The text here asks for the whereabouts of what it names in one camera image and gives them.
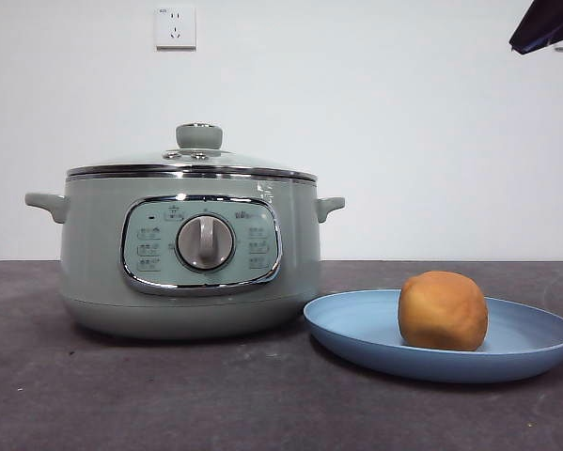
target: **rotary knob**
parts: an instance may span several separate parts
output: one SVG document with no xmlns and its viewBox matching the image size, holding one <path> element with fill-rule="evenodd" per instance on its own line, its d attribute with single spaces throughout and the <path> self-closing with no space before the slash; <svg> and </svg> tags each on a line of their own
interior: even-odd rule
<svg viewBox="0 0 563 451">
<path fill-rule="evenodd" d="M 180 229 L 177 249 L 190 267 L 201 271 L 213 270 L 230 257 L 233 234 L 223 221 L 214 216 L 196 216 Z"/>
</svg>

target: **round bun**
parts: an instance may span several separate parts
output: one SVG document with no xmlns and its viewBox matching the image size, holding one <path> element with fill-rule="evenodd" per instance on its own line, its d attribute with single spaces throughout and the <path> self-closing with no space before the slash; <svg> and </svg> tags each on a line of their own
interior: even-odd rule
<svg viewBox="0 0 563 451">
<path fill-rule="evenodd" d="M 398 323 L 411 346 L 476 350 L 488 330 L 488 307 L 481 289 L 469 277 L 424 272 L 402 286 Z"/>
</svg>

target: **table surface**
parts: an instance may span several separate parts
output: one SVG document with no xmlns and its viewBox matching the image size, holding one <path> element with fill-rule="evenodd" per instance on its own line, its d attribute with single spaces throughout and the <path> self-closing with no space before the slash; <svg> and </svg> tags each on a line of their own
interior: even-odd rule
<svg viewBox="0 0 563 451">
<path fill-rule="evenodd" d="M 325 261 L 323 293 L 461 272 L 563 317 L 563 262 Z M 563 450 L 563 363 L 525 381 L 411 381 L 350 364 L 303 318 L 199 342 L 75 325 L 58 263 L 0 262 L 0 450 Z"/>
</svg>

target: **blue plate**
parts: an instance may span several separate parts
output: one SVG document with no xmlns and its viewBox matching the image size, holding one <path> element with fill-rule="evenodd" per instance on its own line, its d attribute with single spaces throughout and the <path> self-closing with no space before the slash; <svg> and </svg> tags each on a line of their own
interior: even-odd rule
<svg viewBox="0 0 563 451">
<path fill-rule="evenodd" d="M 536 376 L 563 361 L 563 318 L 486 298 L 489 325 L 476 351 L 408 346 L 398 327 L 399 289 L 323 296 L 304 309 L 321 344 L 355 364 L 425 381 L 487 383 Z"/>
</svg>

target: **electric hot pot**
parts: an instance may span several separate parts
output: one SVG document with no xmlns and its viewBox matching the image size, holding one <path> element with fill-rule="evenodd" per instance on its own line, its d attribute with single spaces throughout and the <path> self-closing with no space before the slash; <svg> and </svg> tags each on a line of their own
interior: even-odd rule
<svg viewBox="0 0 563 451">
<path fill-rule="evenodd" d="M 180 148 L 68 171 L 64 195 L 27 205 L 63 224 L 60 291 L 80 324 L 183 339 L 244 334 L 318 294 L 319 223 L 344 207 L 313 175 L 221 150 L 208 124 Z"/>
</svg>

